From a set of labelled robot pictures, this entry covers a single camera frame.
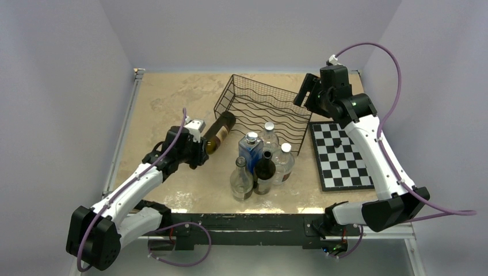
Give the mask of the olive green wine bottle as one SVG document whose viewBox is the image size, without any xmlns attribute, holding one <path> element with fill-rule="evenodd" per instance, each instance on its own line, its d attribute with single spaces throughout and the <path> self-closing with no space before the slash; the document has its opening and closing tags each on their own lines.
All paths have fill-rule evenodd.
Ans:
<svg viewBox="0 0 488 276">
<path fill-rule="evenodd" d="M 236 123 L 236 117 L 229 111 L 223 112 L 203 135 L 206 153 L 212 155 L 222 145 Z"/>
</svg>

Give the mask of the black wire wine rack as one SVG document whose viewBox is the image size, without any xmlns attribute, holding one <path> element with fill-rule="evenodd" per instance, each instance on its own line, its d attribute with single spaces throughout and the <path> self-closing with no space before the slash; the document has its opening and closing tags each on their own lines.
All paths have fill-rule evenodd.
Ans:
<svg viewBox="0 0 488 276">
<path fill-rule="evenodd" d="M 294 105 L 297 93 L 233 74 L 217 100 L 213 112 L 218 118 L 230 112 L 236 118 L 233 132 L 245 135 L 260 132 L 266 122 L 275 125 L 281 143 L 290 143 L 292 153 L 300 154 L 311 112 Z"/>
</svg>

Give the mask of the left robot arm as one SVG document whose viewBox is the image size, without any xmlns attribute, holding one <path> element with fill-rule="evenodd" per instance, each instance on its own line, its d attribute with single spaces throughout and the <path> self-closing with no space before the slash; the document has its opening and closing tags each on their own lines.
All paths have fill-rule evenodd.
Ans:
<svg viewBox="0 0 488 276">
<path fill-rule="evenodd" d="M 106 270 L 121 249 L 147 233 L 165 235 L 191 221 L 173 223 L 171 210 L 143 197 L 178 170 L 181 163 L 195 169 L 208 160 L 204 123 L 193 120 L 173 126 L 164 141 L 148 153 L 136 171 L 115 191 L 90 208 L 79 206 L 71 215 L 66 251 L 77 259 L 77 268 Z"/>
</svg>

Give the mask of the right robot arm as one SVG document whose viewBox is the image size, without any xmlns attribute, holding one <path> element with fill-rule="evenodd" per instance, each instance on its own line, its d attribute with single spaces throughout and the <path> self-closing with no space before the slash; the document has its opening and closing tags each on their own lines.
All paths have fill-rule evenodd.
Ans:
<svg viewBox="0 0 488 276">
<path fill-rule="evenodd" d="M 379 129 L 380 119 L 370 97 L 353 94 L 345 66 L 323 67 L 318 76 L 307 73 L 293 103 L 339 123 L 359 150 L 378 197 L 327 207 L 323 226 L 328 233 L 339 233 L 349 224 L 380 232 L 412 220 L 428 203 L 428 189 L 417 187 L 402 170 Z"/>
</svg>

